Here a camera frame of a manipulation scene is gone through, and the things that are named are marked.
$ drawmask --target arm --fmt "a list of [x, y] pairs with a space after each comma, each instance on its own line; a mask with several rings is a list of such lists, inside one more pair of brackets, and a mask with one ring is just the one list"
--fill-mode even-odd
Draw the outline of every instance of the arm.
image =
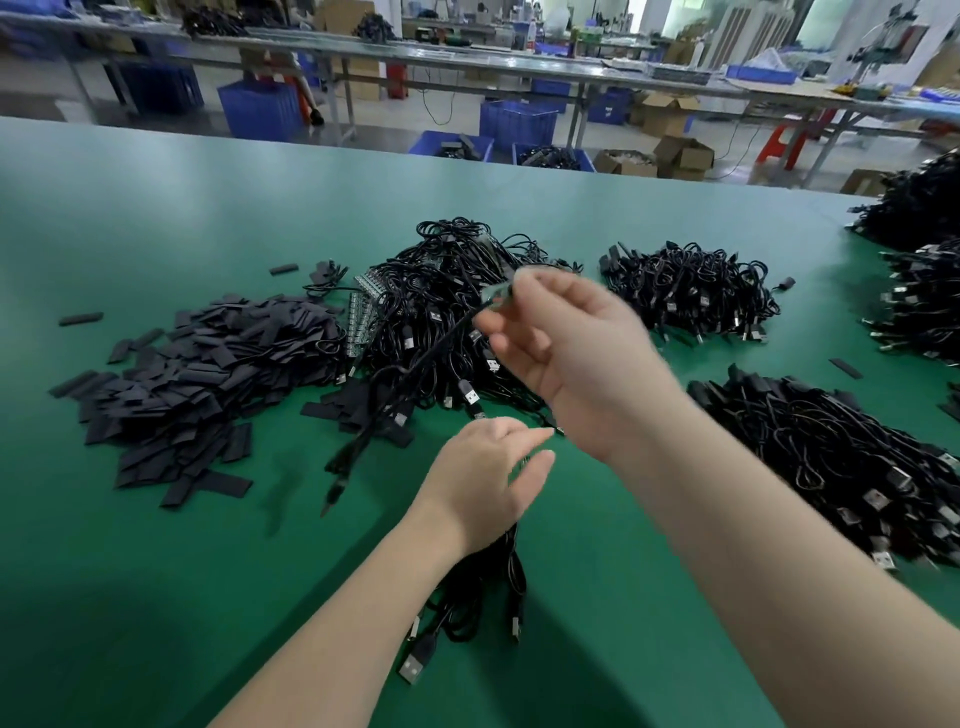
[[214, 719], [215, 728], [364, 726], [414, 617], [446, 573], [512, 526], [540, 492], [553, 430], [470, 423], [430, 468], [410, 510], [347, 582]]
[[626, 304], [521, 270], [476, 324], [650, 514], [789, 725], [956, 724], [960, 632], [696, 407]]

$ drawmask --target green tabletop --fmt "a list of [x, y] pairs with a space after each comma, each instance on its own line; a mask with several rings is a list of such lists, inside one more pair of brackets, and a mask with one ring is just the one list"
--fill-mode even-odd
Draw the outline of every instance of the green tabletop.
[[[169, 327], [177, 309], [307, 282], [305, 271], [273, 279], [272, 266], [333, 258], [364, 270], [417, 242], [421, 220], [525, 232], [591, 275], [618, 240], [644, 251], [696, 240], [764, 260], [774, 282], [797, 280], [770, 343], [671, 344], [682, 380], [722, 378], [733, 361], [796, 375], [960, 450], [960, 427], [935, 406], [949, 370], [878, 353], [857, 323], [889, 280], [876, 246], [843, 230], [855, 202], [0, 119], [0, 721], [204, 725], [396, 522], [466, 422], [418, 411], [415, 443], [375, 442], [321, 521], [324, 463], [347, 435], [298, 414], [320, 394], [303, 388], [255, 418], [253, 458], [228, 467], [254, 480], [245, 499], [199, 493], [170, 513], [157, 507], [162, 487], [112, 490], [117, 450], [86, 448], [75, 403], [46, 390], [102, 368], [115, 341]], [[102, 322], [57, 327], [94, 310]], [[522, 643], [489, 599], [473, 643], [442, 642], [412, 689], [387, 681], [373, 725], [780, 725], [662, 536], [603, 467], [567, 442], [556, 450], [519, 530]], [[956, 570], [902, 578], [960, 619]]]

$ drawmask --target gray floor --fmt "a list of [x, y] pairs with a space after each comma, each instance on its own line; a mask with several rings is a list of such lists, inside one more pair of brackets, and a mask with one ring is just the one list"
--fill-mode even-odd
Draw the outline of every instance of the gray floor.
[[[217, 95], [217, 87], [239, 79], [238, 71], [197, 66], [197, 78], [204, 96], [204, 109], [187, 116], [145, 118], [129, 113], [116, 100], [103, 66], [97, 61], [79, 64], [80, 75], [87, 93], [92, 98], [97, 120], [111, 126], [141, 129], [229, 136], [227, 123]], [[443, 80], [450, 82], [455, 72], [445, 71]], [[24, 118], [64, 120], [88, 123], [80, 94], [69, 69], [63, 61], [27, 61], [15, 56], [0, 55], [0, 114]], [[417, 136], [425, 130], [457, 133], [478, 133], [480, 104], [483, 97], [476, 94], [427, 91], [421, 94], [411, 90], [404, 100], [383, 99], [377, 102], [357, 101], [354, 104], [357, 137], [348, 146], [383, 152], [405, 153]], [[342, 120], [347, 118], [346, 105], [339, 100]], [[329, 118], [328, 110], [324, 115]], [[555, 142], [565, 142], [571, 114], [558, 118]], [[754, 165], [756, 155], [772, 130], [749, 125], [734, 125], [728, 121], [693, 123], [691, 135], [712, 147], [716, 152], [715, 168], [709, 177], [715, 182], [746, 184], [771, 183], [775, 159], [763, 165]], [[327, 145], [332, 134], [324, 130], [304, 129], [294, 141], [305, 144]], [[588, 124], [584, 148], [592, 156], [600, 149], [637, 149], [652, 152], [657, 146], [655, 137], [643, 134], [636, 127]], [[792, 175], [779, 178], [777, 183], [797, 179], [813, 163], [820, 143], [807, 142], [797, 168]], [[911, 139], [866, 138], [845, 134], [827, 159], [812, 189], [837, 191], [857, 167], [894, 171], [915, 167], [936, 152]]]

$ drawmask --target forearm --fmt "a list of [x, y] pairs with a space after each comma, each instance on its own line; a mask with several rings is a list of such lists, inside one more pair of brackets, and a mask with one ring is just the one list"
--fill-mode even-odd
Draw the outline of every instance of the forearm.
[[960, 633], [705, 413], [677, 409], [652, 435], [656, 454], [614, 469], [787, 723], [953, 724]]
[[400, 522], [211, 725], [367, 725], [414, 616], [457, 561], [435, 525]]

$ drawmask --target white air conditioner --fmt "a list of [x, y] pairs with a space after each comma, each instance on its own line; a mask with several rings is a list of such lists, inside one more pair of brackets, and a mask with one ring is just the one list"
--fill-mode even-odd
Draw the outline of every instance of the white air conditioner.
[[793, 15], [788, 3], [770, 0], [747, 0], [727, 7], [701, 67], [743, 63], [767, 48], [780, 47]]

